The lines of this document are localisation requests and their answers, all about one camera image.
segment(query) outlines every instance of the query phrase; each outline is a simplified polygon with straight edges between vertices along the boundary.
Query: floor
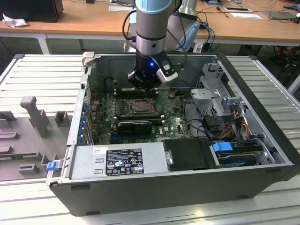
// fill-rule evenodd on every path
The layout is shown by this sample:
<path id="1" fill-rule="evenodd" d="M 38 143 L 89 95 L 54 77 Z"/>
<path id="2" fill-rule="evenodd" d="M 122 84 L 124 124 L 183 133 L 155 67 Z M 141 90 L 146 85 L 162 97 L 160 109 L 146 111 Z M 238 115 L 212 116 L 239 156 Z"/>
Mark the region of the floor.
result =
<path id="1" fill-rule="evenodd" d="M 16 37 L 2 37 L 1 40 L 7 46 L 7 49 L 0 43 L 0 74 L 6 68 L 6 65 L 11 61 L 13 55 L 17 53 L 25 54 L 42 54 L 38 41 L 33 38 L 16 38 Z M 49 39 L 48 45 L 53 54 L 82 54 L 80 50 L 79 41 L 77 39 Z M 98 53 L 121 53 L 123 52 L 123 41 L 118 40 L 84 40 L 84 47 L 86 51 L 94 51 Z M 259 51 L 257 57 L 265 65 L 265 67 L 275 76 L 281 73 L 285 68 L 283 65 L 278 65 L 269 60 L 273 56 L 273 47 L 263 46 Z M 212 53 L 224 53 L 226 55 L 237 55 L 240 50 L 240 45 L 230 44 L 213 44 Z M 289 68 L 281 73 L 279 80 L 283 80 L 285 75 L 289 72 Z M 295 93 L 296 97 L 300 97 L 300 91 Z"/>

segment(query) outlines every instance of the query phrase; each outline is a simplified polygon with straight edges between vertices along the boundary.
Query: white crumpled paper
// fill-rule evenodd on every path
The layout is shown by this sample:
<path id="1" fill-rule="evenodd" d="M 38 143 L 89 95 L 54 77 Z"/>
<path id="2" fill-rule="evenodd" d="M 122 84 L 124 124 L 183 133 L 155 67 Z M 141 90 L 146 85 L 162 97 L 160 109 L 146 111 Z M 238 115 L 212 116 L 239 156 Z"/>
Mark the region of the white crumpled paper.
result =
<path id="1" fill-rule="evenodd" d="M 20 26 L 26 26 L 28 25 L 28 23 L 26 23 L 26 21 L 24 19 L 13 19 L 13 18 L 10 18 L 4 14 L 3 15 L 3 20 L 2 22 L 4 22 L 7 26 L 9 27 L 20 27 Z"/>

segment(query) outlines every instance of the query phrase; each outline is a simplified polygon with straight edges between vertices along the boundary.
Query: computer case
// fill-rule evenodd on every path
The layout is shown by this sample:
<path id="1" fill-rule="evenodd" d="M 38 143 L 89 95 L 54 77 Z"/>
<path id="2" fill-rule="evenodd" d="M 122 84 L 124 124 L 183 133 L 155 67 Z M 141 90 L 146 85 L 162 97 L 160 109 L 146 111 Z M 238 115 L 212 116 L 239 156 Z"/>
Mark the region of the computer case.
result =
<path id="1" fill-rule="evenodd" d="M 61 0 L 1 0 L 0 12 L 26 21 L 55 23 L 63 11 Z"/>

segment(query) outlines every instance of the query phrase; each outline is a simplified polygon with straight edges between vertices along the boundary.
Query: paper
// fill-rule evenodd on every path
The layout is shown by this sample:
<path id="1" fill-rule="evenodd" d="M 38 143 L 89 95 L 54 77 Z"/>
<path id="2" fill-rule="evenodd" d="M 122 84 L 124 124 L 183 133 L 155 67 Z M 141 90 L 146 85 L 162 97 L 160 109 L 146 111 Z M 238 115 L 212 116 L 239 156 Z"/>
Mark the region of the paper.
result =
<path id="1" fill-rule="evenodd" d="M 28 25 L 28 23 L 26 23 L 26 21 L 24 19 L 13 19 L 8 16 L 5 16 L 4 14 L 2 14 L 2 15 L 3 15 L 2 22 L 4 22 L 9 27 L 15 28 L 15 27 Z"/>
<path id="2" fill-rule="evenodd" d="M 127 6 L 109 6 L 109 11 L 132 11 L 132 7 Z"/>
<path id="3" fill-rule="evenodd" d="M 236 18 L 262 19 L 258 14 L 250 13 L 230 13 Z"/>

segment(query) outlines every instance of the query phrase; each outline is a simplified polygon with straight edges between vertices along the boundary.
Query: blue drive latch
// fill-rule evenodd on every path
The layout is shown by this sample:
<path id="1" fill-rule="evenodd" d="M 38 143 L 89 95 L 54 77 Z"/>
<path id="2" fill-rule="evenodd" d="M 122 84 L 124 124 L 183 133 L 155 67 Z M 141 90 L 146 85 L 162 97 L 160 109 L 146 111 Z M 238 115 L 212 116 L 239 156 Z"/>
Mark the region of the blue drive latch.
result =
<path id="1" fill-rule="evenodd" d="M 212 145 L 214 151 L 233 151 L 233 148 L 229 142 L 216 142 Z"/>

